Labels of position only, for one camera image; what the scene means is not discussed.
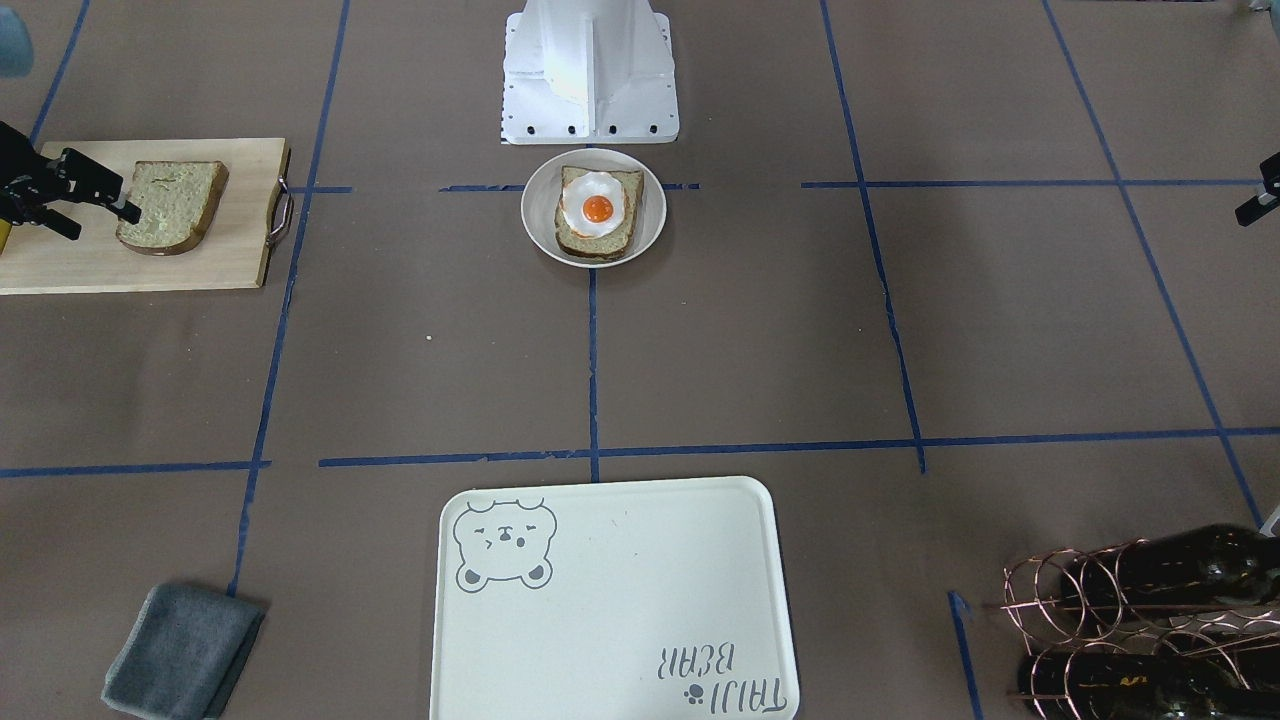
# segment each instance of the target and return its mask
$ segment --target bear drawing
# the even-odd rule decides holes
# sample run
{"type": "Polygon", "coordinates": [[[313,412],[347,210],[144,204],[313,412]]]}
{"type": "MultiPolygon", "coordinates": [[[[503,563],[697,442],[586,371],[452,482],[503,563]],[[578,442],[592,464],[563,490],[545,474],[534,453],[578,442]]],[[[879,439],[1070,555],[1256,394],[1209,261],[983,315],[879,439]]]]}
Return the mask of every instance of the bear drawing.
{"type": "Polygon", "coordinates": [[[556,514],[547,506],[494,502],[467,509],[453,523],[453,539],[462,555],[458,587],[480,592],[489,580],[518,579],[538,589],[552,579],[547,559],[556,534],[556,514]]]}

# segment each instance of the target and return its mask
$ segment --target blue tape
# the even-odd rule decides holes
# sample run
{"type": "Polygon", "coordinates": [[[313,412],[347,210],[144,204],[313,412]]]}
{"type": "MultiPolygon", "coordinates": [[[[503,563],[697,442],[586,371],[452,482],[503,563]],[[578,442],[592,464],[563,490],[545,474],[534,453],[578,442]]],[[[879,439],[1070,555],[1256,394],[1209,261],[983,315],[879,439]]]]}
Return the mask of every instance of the blue tape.
{"type": "MultiPolygon", "coordinates": [[[[307,173],[306,187],[316,186],[316,174],[320,172],[320,154],[324,150],[325,131],[329,127],[329,108],[333,105],[333,91],[338,82],[338,65],[342,63],[342,45],[347,36],[347,18],[351,13],[351,0],[343,0],[342,15],[338,18],[338,37],[333,45],[333,59],[329,63],[329,81],[325,86],[324,102],[320,106],[320,122],[316,127],[315,147],[311,150],[311,170],[307,173]]],[[[314,193],[306,193],[302,199],[302,211],[298,218],[298,232],[293,241],[293,255],[289,259],[289,275],[284,284],[284,300],[280,304],[280,319],[275,327],[275,345],[271,350],[271,369],[266,375],[266,389],[262,393],[262,414],[257,425],[257,437],[253,441],[253,466],[250,468],[248,478],[244,482],[244,502],[241,506],[239,529],[236,538],[236,569],[230,583],[227,584],[227,594],[236,597],[239,588],[239,574],[244,564],[244,548],[248,543],[250,507],[253,505],[253,496],[257,492],[259,461],[262,459],[262,448],[266,445],[266,428],[271,419],[271,401],[275,397],[275,382],[280,373],[280,356],[284,354],[284,336],[289,327],[289,306],[293,302],[293,286],[298,281],[298,259],[302,255],[302,245],[307,236],[307,220],[311,217],[311,200],[314,193]]]]}
{"type": "Polygon", "coordinates": [[[858,132],[854,129],[854,115],[849,109],[849,96],[845,94],[845,76],[840,69],[840,54],[836,51],[836,35],[831,29],[831,13],[827,0],[822,5],[822,23],[827,29],[827,49],[831,51],[831,68],[836,74],[836,90],[840,92],[840,106],[845,113],[845,129],[849,133],[849,150],[854,158],[854,173],[858,176],[858,191],[863,199],[863,214],[867,219],[867,234],[872,241],[872,255],[876,258],[876,274],[879,275],[881,290],[884,292],[884,314],[888,316],[888,333],[897,351],[897,368],[902,375],[902,398],[906,402],[906,415],[911,423],[911,437],[915,438],[915,454],[920,462],[920,473],[928,471],[924,459],[924,446],[920,445],[920,420],[915,413],[915,397],[911,392],[911,377],[906,372],[906,355],[902,352],[902,337],[897,331],[897,316],[893,313],[893,295],[888,288],[888,273],[884,270],[884,256],[881,252],[879,234],[876,232],[876,217],[872,213],[872,197],[867,191],[867,176],[863,173],[863,156],[858,150],[858,132]]]}
{"type": "Polygon", "coordinates": [[[522,184],[451,184],[440,192],[524,192],[522,184]]]}
{"type": "Polygon", "coordinates": [[[370,468],[379,465],[448,465],[456,462],[509,462],[513,460],[570,460],[590,456],[589,450],[544,450],[527,452],[453,452],[445,455],[385,455],[326,457],[320,468],[370,468]]]}
{"type": "Polygon", "coordinates": [[[1142,245],[1142,252],[1147,256],[1147,265],[1151,266],[1151,273],[1156,278],[1156,287],[1160,290],[1160,296],[1165,301],[1165,309],[1169,311],[1169,319],[1174,323],[1174,329],[1178,333],[1178,341],[1183,346],[1183,352],[1187,355],[1188,364],[1190,364],[1192,374],[1196,377],[1196,384],[1199,387],[1201,397],[1203,397],[1204,406],[1208,409],[1210,418],[1213,420],[1213,429],[1217,432],[1219,441],[1222,443],[1222,451],[1226,454],[1226,460],[1231,466],[1231,473],[1235,474],[1235,483],[1240,488],[1240,495],[1244,496],[1244,503],[1249,510],[1249,515],[1253,516],[1254,524],[1262,525],[1262,514],[1258,511],[1258,503],[1253,498],[1253,491],[1249,488],[1249,480],[1244,477],[1244,469],[1240,468],[1240,461],[1235,456],[1235,448],[1231,447],[1231,441],[1222,427],[1222,418],[1217,413],[1217,405],[1213,402],[1213,396],[1210,395],[1208,383],[1204,382],[1204,374],[1201,372],[1199,363],[1196,360],[1196,354],[1192,351],[1190,340],[1187,337],[1183,322],[1178,316],[1178,309],[1174,306],[1174,297],[1169,292],[1169,286],[1165,284],[1165,278],[1160,272],[1160,265],[1156,263],[1156,255],[1151,250],[1151,243],[1147,241],[1147,233],[1142,227],[1142,220],[1138,219],[1138,211],[1134,209],[1133,200],[1129,197],[1129,190],[1125,187],[1126,183],[1120,176],[1120,165],[1116,164],[1115,155],[1111,152],[1111,145],[1107,142],[1107,136],[1102,132],[1102,123],[1098,120],[1098,114],[1093,109],[1093,102],[1089,101],[1089,94],[1084,90],[1084,81],[1080,79],[1080,73],[1075,67],[1075,60],[1071,59],[1071,50],[1066,46],[1066,37],[1062,35],[1062,28],[1057,24],[1057,18],[1053,15],[1053,9],[1050,6],[1048,0],[1041,0],[1041,5],[1044,8],[1044,14],[1048,17],[1050,27],[1053,28],[1053,36],[1057,38],[1057,45],[1062,50],[1062,58],[1066,59],[1066,65],[1071,70],[1071,79],[1075,81],[1075,90],[1080,94],[1084,109],[1089,114],[1089,122],[1093,123],[1093,132],[1098,136],[1098,143],[1102,146],[1102,154],[1106,156],[1107,165],[1111,168],[1111,174],[1115,177],[1116,184],[1120,188],[1120,197],[1124,199],[1125,209],[1129,211],[1129,220],[1133,223],[1134,232],[1138,233],[1138,242],[1142,245]]]}
{"type": "MultiPolygon", "coordinates": [[[[703,183],[664,182],[663,190],[701,190],[703,183]]],[[[438,192],[524,192],[522,184],[451,184],[442,187],[438,192]]]]}
{"type": "Polygon", "coordinates": [[[351,195],[352,192],[356,192],[356,188],[349,184],[312,184],[289,188],[289,195],[351,195]]]}
{"type": "MultiPolygon", "coordinates": [[[[904,187],[1114,187],[1115,181],[1093,179],[1025,179],[1025,181],[867,181],[870,188],[904,187]]],[[[856,182],[803,182],[805,190],[840,190],[859,187],[856,182]]]]}
{"type": "Polygon", "coordinates": [[[1170,438],[1197,438],[1217,437],[1216,429],[1189,429],[1189,430],[1133,430],[1116,433],[1057,433],[1057,434],[1025,434],[1025,436],[975,436],[975,437],[946,437],[924,438],[922,442],[927,447],[964,447],[975,445],[1042,445],[1055,442],[1120,442],[1137,439],[1170,439],[1170,438]]]}
{"type": "Polygon", "coordinates": [[[960,597],[960,593],[951,591],[947,593],[947,605],[951,606],[951,623],[956,630],[956,646],[960,648],[960,664],[964,665],[964,682],[969,688],[969,705],[973,707],[973,720],[983,720],[982,700],[978,697],[978,679],[973,673],[973,657],[969,653],[969,634],[964,629],[961,614],[973,616],[969,603],[960,597]]]}
{"type": "Polygon", "coordinates": [[[72,27],[72,36],[67,40],[63,61],[58,64],[58,72],[54,73],[54,82],[49,86],[49,95],[45,96],[45,104],[40,106],[40,114],[36,115],[36,124],[31,127],[31,143],[33,146],[40,137],[40,131],[45,127],[45,119],[49,118],[49,109],[54,106],[54,97],[58,96],[58,88],[63,85],[63,76],[67,74],[67,65],[72,61],[72,54],[76,53],[76,44],[79,42],[81,29],[84,28],[84,18],[88,15],[88,5],[90,0],[81,1],[81,12],[76,15],[76,26],[72,27]]]}
{"type": "Polygon", "coordinates": [[[1146,179],[1146,181],[1124,181],[1125,184],[1132,187],[1166,187],[1166,186],[1192,186],[1192,187],[1253,187],[1262,184],[1262,178],[1258,179],[1146,179]]]}
{"type": "Polygon", "coordinates": [[[595,302],[595,268],[588,270],[590,282],[586,291],[586,306],[588,306],[588,368],[590,369],[590,384],[589,384],[589,413],[591,420],[591,482],[600,482],[600,423],[599,423],[599,384],[596,382],[596,302],[595,302]]]}
{"type": "Polygon", "coordinates": [[[739,455],[748,452],[819,452],[824,450],[888,450],[918,447],[914,439],[864,439],[828,442],[762,442],[745,445],[668,445],[657,447],[609,447],[600,457],[644,457],[655,455],[739,455]]]}
{"type": "MultiPolygon", "coordinates": [[[[269,466],[270,461],[259,462],[269,466]]],[[[0,478],[76,478],[87,475],[145,475],[155,473],[215,473],[219,470],[248,470],[252,460],[230,462],[156,462],[150,465],[76,465],[65,468],[9,468],[0,469],[0,478]]]]}
{"type": "Polygon", "coordinates": [[[1228,428],[1226,434],[1231,437],[1257,437],[1257,436],[1280,436],[1280,428],[1228,428]]]}

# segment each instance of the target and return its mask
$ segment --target wine bottle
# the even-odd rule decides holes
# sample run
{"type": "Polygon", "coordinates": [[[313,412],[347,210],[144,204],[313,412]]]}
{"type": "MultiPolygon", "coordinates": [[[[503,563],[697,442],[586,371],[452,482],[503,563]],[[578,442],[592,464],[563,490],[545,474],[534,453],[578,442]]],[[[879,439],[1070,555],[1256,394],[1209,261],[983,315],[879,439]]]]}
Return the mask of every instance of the wine bottle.
{"type": "MultiPolygon", "coordinates": [[[[1083,591],[1100,620],[1116,616],[1102,610],[1117,606],[1116,585],[1143,618],[1193,615],[1207,606],[1263,605],[1280,591],[1280,538],[1235,525],[1208,525],[1092,557],[1068,566],[1059,605],[1079,607],[1083,591]]],[[[1121,616],[1133,619],[1134,612],[1121,616]]]]}
{"type": "Polygon", "coordinates": [[[1235,665],[1244,682],[1256,691],[1280,692],[1280,637],[1206,630],[1198,635],[1174,633],[1164,641],[1176,652],[1194,656],[1230,669],[1235,665]]]}
{"type": "Polygon", "coordinates": [[[1217,665],[1192,657],[1046,652],[1023,662],[1018,687],[1034,694],[1032,712],[1038,703],[1050,720],[1280,717],[1280,693],[1242,689],[1217,665]]]}

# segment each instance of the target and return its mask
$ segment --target egg yolk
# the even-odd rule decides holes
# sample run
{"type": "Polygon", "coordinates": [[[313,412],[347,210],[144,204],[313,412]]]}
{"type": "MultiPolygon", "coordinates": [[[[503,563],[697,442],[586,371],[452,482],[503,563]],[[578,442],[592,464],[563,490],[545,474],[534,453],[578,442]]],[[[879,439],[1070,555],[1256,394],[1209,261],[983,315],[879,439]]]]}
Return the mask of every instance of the egg yolk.
{"type": "Polygon", "coordinates": [[[603,223],[613,217],[613,204],[603,195],[593,195],[582,202],[582,215],[593,223],[603,223]]]}

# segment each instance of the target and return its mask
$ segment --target toast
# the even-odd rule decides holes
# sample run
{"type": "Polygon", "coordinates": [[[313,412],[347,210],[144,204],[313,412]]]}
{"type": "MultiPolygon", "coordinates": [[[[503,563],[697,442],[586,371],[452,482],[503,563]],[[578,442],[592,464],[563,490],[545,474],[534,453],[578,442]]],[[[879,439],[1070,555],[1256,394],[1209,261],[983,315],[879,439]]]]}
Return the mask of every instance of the toast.
{"type": "Polygon", "coordinates": [[[136,225],[116,223],[115,238],[143,255],[178,255],[196,247],[214,222],[229,177],[219,161],[134,164],[129,202],[142,217],[136,225]]]}
{"type": "MultiPolygon", "coordinates": [[[[564,165],[561,168],[561,190],[568,183],[595,170],[564,165]]],[[[635,236],[636,217],[640,214],[640,199],[644,195],[643,170],[608,170],[608,174],[622,183],[623,209],[622,224],[608,234],[600,237],[579,237],[564,222],[564,209],[556,204],[556,243],[561,250],[575,258],[588,258],[591,260],[617,260],[631,247],[631,238],[635,236]]]]}

